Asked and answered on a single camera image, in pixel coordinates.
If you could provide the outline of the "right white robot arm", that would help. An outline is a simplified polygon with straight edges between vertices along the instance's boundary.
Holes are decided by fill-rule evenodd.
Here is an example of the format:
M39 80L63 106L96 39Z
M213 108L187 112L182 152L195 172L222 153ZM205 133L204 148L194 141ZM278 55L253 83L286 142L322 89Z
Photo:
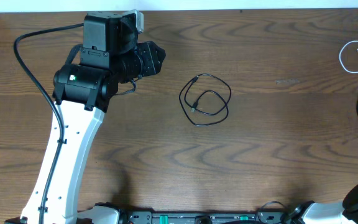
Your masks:
M358 184L342 202L308 201L297 206L283 221L292 224L358 224Z

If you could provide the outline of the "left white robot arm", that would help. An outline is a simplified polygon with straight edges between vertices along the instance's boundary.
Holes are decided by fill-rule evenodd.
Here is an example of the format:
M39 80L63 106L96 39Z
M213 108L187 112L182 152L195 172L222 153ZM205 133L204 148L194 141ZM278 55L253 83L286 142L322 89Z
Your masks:
M154 42L139 42L144 16L89 12L75 45L53 78L45 99L52 127L39 176L27 205L12 223L127 223L127 214L108 203L78 210L78 194L93 139L121 83L136 83L161 71L166 56Z

